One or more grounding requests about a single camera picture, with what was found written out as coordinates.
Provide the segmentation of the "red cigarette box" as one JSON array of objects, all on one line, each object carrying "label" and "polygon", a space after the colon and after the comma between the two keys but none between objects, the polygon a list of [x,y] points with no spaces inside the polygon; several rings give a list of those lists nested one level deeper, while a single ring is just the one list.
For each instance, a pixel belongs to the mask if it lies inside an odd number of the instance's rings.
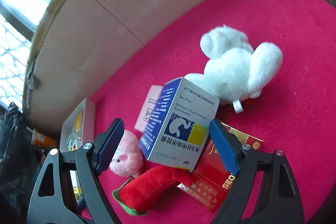
[{"label": "red cigarette box", "polygon": [[180,184],[178,188],[212,212],[222,205],[235,180],[235,177],[226,171],[211,138],[207,139],[191,177],[191,186]]}]

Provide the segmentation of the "red chili plush toy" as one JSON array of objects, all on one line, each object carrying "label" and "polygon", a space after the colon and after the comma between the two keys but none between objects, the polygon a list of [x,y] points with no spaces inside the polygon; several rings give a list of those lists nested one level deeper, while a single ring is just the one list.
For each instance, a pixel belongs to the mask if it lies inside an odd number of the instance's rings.
[{"label": "red chili plush toy", "polygon": [[112,192],[112,196],[127,214],[138,216],[151,210],[162,195],[179,184],[193,184],[189,170],[156,166],[136,178],[128,179]]}]

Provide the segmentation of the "orange drink cup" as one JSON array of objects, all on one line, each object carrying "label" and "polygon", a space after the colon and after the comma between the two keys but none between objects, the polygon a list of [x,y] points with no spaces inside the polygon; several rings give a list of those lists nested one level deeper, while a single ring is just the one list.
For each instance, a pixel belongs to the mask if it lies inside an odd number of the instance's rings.
[{"label": "orange drink cup", "polygon": [[58,147],[58,143],[55,139],[52,139],[43,133],[38,132],[36,129],[26,127],[26,129],[32,133],[31,144],[37,147],[41,147],[45,150],[50,150]]}]

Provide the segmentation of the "blue white medicine box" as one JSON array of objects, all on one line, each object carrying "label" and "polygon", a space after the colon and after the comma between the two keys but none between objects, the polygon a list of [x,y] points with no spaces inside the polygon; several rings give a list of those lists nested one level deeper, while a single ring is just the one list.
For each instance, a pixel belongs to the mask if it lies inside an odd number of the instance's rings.
[{"label": "blue white medicine box", "polygon": [[145,159],[193,170],[218,107],[219,98],[183,77],[166,83],[139,139]]}]

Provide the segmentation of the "white plush toy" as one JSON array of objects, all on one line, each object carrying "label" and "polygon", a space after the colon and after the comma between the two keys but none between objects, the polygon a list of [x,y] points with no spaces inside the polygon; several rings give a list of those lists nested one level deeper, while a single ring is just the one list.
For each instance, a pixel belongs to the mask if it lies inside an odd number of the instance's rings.
[{"label": "white plush toy", "polygon": [[276,44],[263,42],[254,49],[244,32],[226,25],[202,35],[200,48],[209,58],[204,71],[185,79],[218,97],[221,105],[231,104],[236,113],[243,111],[243,101],[260,96],[282,66]]}]

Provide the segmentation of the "pink tissue pack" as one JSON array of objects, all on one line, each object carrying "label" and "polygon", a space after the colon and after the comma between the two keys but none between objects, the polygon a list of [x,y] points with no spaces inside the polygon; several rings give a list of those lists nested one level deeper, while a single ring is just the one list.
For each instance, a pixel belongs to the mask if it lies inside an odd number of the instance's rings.
[{"label": "pink tissue pack", "polygon": [[139,112],[139,116],[137,118],[137,121],[135,123],[134,128],[139,131],[139,132],[143,132],[148,121],[149,118],[151,116],[151,113],[153,112],[157,100],[161,94],[163,86],[159,86],[159,85],[152,85],[147,93],[147,96],[143,102],[141,111]]}]

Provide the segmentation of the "white cardboard tray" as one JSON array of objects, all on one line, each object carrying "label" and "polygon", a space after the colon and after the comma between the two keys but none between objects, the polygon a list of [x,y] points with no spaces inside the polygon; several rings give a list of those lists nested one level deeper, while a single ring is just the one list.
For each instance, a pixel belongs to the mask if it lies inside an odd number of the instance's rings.
[{"label": "white cardboard tray", "polygon": [[60,151],[77,150],[95,138],[95,104],[84,99],[62,125]]}]

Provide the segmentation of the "black plastic bag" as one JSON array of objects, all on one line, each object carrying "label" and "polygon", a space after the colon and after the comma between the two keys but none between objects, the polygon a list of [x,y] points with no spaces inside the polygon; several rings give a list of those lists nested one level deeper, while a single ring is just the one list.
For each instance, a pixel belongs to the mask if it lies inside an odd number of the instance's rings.
[{"label": "black plastic bag", "polygon": [[12,102],[1,116],[1,193],[23,218],[42,167],[27,127],[27,119]]}]

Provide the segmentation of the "pink plush pig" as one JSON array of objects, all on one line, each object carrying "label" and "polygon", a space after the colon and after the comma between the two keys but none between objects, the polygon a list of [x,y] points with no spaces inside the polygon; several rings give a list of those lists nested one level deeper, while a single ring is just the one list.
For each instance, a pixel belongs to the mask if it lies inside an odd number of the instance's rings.
[{"label": "pink plush pig", "polygon": [[110,162],[109,169],[121,177],[138,177],[142,174],[143,155],[137,136],[125,130]]}]

